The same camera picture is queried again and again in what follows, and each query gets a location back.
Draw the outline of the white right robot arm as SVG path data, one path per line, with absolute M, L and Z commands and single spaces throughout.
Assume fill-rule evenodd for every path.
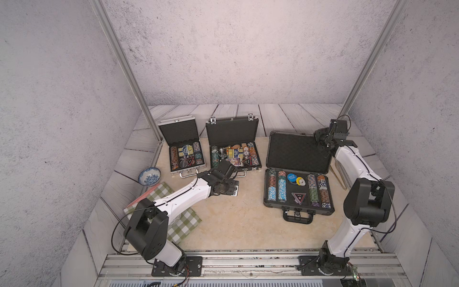
M 394 185 L 369 167 L 357 145 L 347 139 L 348 134 L 347 121 L 340 118 L 332 119 L 328 128 L 314 133 L 317 145 L 331 152 L 344 178 L 351 183 L 343 203 L 345 219 L 334 236 L 323 244 L 317 259 L 318 270 L 326 276 L 345 274 L 357 242 L 394 212 Z

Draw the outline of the large dark grey poker case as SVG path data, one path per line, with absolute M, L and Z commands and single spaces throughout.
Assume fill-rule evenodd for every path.
M 311 224 L 315 215 L 335 212 L 327 173 L 331 155 L 318 147 L 314 136 L 304 133 L 274 131 L 270 133 L 264 179 L 263 204 L 280 209 L 287 222 Z M 276 171 L 277 198 L 268 201 L 268 173 Z M 278 201 L 278 172 L 286 172 L 287 201 Z M 306 193 L 302 205 L 294 202 L 292 193 Z

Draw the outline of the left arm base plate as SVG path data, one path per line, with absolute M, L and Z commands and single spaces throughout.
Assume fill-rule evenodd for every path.
M 200 277 L 202 275 L 203 257 L 186 256 L 182 258 L 174 266 L 169 266 L 166 263 L 155 260 L 153 263 L 152 277 L 177 277 L 190 276 Z

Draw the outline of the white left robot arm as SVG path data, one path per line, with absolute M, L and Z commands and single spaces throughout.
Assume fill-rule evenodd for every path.
M 217 167 L 197 174 L 193 182 L 156 201 L 141 200 L 130 214 L 124 237 L 145 261 L 154 260 L 154 268 L 164 267 L 167 273 L 182 272 L 185 252 L 167 239 L 173 220 L 194 204 L 214 195 L 235 196 L 239 182 L 232 177 L 236 167 L 220 161 Z

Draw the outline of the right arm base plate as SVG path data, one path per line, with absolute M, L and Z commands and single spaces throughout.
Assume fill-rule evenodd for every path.
M 303 276 L 340 276 L 350 277 L 353 272 L 348 264 L 349 259 L 335 256 L 299 256 L 299 264 L 296 269 Z

